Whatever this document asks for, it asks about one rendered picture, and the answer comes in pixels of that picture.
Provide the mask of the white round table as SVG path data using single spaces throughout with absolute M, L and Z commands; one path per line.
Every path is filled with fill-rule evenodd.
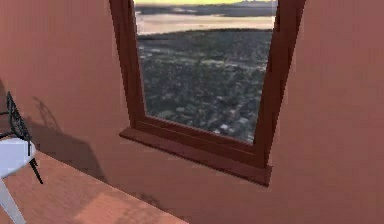
M 18 138 L 0 141 L 0 206 L 14 224 L 26 224 L 26 221 L 3 179 L 26 166 L 34 158 L 35 153 L 36 148 L 32 142 Z

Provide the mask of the brown framed window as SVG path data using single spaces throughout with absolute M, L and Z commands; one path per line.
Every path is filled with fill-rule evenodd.
M 109 0 L 130 124 L 121 137 L 268 185 L 306 0 L 276 0 L 268 29 Z

